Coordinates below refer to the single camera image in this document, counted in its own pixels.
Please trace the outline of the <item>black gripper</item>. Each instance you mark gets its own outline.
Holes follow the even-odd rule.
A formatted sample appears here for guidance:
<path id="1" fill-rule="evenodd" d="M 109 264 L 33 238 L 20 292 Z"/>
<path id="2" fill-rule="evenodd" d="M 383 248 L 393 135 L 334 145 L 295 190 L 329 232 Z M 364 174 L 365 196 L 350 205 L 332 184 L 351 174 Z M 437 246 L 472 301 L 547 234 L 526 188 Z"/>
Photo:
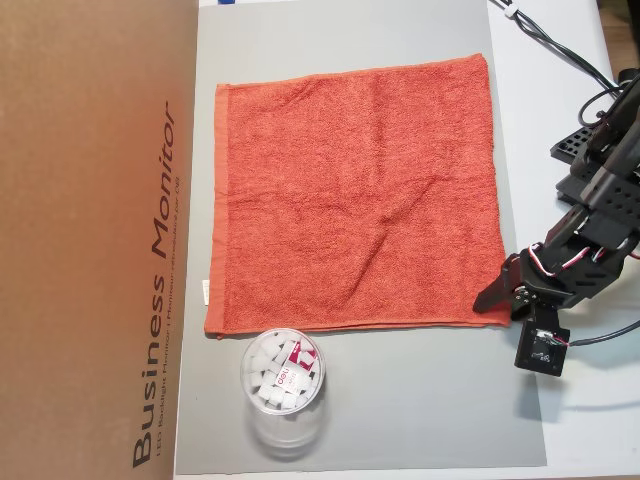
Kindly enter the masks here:
<path id="1" fill-rule="evenodd" d="M 542 264 L 541 247 L 541 244 L 532 244 L 520 255 L 510 255 L 501 265 L 496 279 L 477 294 L 473 311 L 488 313 L 511 302 L 511 320 L 524 321 L 533 317 L 535 306 L 555 310 L 567 308 L 574 293 Z"/>

